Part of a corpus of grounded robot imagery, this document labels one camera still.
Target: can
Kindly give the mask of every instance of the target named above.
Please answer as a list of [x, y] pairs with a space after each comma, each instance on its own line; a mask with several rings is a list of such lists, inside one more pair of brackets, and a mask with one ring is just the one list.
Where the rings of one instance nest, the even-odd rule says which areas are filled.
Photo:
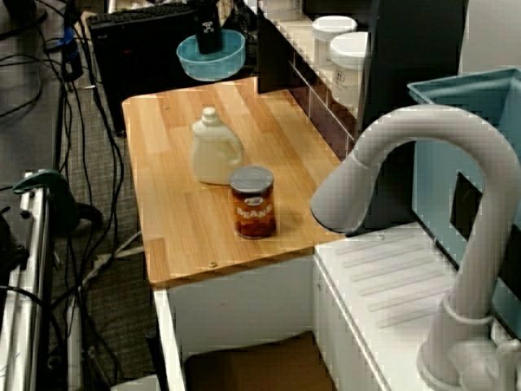
[[234, 227], [247, 239], [260, 239], [275, 232], [274, 175], [268, 169], [250, 165], [230, 175], [234, 203]]

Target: teal bowl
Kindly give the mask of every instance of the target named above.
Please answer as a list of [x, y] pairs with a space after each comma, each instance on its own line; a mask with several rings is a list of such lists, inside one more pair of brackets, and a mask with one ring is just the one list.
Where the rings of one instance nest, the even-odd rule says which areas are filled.
[[203, 55], [195, 35], [177, 47], [177, 57], [185, 73], [200, 81], [217, 81], [237, 73], [246, 60], [246, 40], [241, 33], [223, 29], [222, 50]]

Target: can lid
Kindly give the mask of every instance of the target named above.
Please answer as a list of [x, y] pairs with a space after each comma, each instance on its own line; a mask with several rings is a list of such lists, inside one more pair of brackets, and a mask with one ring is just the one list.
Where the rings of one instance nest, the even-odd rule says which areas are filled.
[[331, 61], [343, 68], [361, 70], [368, 39], [369, 34], [365, 32], [339, 35], [331, 41]]
[[273, 184], [274, 175], [259, 165], [241, 167], [230, 175], [231, 188], [245, 194], [261, 193]]
[[357, 22], [347, 16], [323, 16], [315, 19], [313, 38], [329, 42], [334, 37], [357, 30]]

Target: keyboard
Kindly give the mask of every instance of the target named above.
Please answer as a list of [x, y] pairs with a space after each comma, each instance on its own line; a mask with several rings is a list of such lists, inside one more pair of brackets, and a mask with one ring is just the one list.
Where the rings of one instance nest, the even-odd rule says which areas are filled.
[[171, 2], [152, 7], [137, 8], [135, 10], [123, 10], [111, 14], [94, 15], [90, 17], [90, 23], [91, 25], [129, 23], [139, 20], [160, 19], [173, 15], [187, 15], [193, 11], [193, 8], [187, 4]]

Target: white faucet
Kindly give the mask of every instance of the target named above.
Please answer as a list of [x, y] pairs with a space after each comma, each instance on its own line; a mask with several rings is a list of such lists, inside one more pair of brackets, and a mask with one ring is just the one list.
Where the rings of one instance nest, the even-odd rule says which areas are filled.
[[418, 105], [380, 117], [311, 199], [326, 228], [355, 231], [369, 208], [380, 165], [394, 148], [430, 139], [450, 143], [479, 166], [484, 193], [455, 284], [418, 352], [418, 370], [436, 391], [514, 391], [521, 343], [498, 348], [489, 314], [497, 276], [521, 199], [521, 166], [512, 146], [488, 122], [459, 108]]

